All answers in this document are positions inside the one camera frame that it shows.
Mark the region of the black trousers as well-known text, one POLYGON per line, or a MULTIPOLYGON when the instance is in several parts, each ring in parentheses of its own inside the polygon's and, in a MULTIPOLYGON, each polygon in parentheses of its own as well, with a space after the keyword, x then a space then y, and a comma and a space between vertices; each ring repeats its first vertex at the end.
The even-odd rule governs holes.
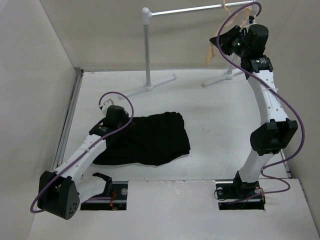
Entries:
POLYGON ((160 166, 188 155, 191 150, 185 121, 179 112, 134 117, 130 126, 107 139, 110 143, 93 164, 160 166))

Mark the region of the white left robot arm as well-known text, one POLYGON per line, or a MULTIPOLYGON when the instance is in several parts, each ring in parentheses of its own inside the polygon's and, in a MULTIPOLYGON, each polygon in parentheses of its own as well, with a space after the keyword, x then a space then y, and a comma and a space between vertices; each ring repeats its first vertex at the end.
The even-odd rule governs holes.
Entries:
POLYGON ((94 173, 87 180, 82 177, 94 160, 131 124, 133 117, 117 105, 107 107, 104 114, 105 117, 88 132, 69 159, 55 170, 42 173, 31 212, 48 212, 69 220, 83 203, 110 198, 113 188, 111 177, 101 173, 94 173))

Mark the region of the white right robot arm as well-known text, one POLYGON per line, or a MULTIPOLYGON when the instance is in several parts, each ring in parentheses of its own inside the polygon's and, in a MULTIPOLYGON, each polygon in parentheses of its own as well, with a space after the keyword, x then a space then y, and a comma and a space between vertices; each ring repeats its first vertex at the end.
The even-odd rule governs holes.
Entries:
POLYGON ((255 193, 263 167, 287 147, 298 129, 298 123, 289 119, 280 100, 274 95, 277 89, 273 66, 264 54, 268 37, 266 26, 253 24, 248 28, 236 25, 209 40, 225 55, 235 54, 240 58, 240 67, 253 90, 260 113, 260 127, 250 135, 249 156, 237 171, 232 185, 226 188, 229 199, 244 199, 255 193))

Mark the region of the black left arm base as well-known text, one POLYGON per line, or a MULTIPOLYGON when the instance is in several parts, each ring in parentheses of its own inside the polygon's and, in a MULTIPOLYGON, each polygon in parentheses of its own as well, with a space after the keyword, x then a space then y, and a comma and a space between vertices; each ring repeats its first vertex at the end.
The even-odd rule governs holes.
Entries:
POLYGON ((127 209, 128 181, 114 181, 108 193, 91 197, 81 204, 81 211, 125 211, 127 209))

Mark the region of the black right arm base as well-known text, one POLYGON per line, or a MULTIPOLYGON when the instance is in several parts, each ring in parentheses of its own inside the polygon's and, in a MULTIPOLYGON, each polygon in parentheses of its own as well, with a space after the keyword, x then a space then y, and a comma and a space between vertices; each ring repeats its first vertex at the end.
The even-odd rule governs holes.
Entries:
POLYGON ((258 181, 248 186, 233 181, 216 181, 214 197, 219 210, 264 210, 265 197, 258 181))

